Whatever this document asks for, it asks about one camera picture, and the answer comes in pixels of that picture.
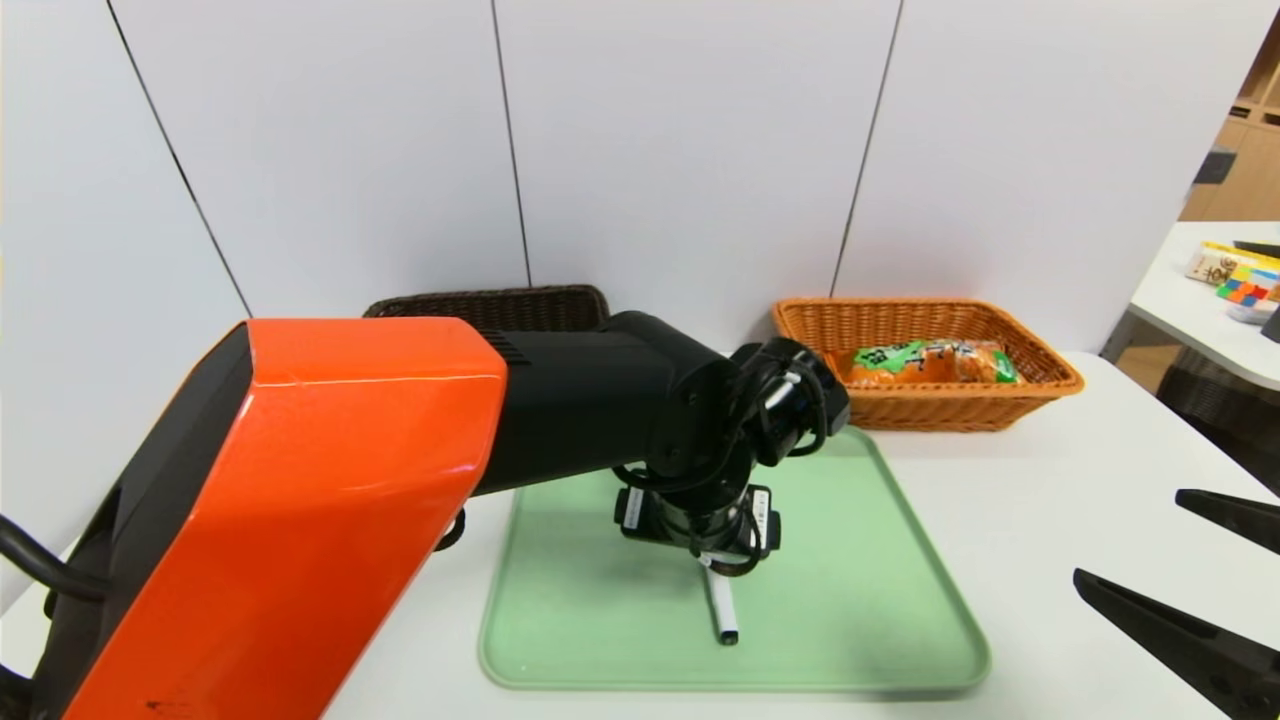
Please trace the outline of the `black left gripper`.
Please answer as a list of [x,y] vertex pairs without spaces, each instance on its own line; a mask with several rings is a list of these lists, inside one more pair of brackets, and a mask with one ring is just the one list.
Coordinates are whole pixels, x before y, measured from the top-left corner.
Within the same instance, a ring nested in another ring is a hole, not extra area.
[[781,546],[781,515],[765,486],[749,484],[713,511],[687,511],[654,492],[618,492],[614,523],[632,541],[666,544],[724,564],[763,561]]

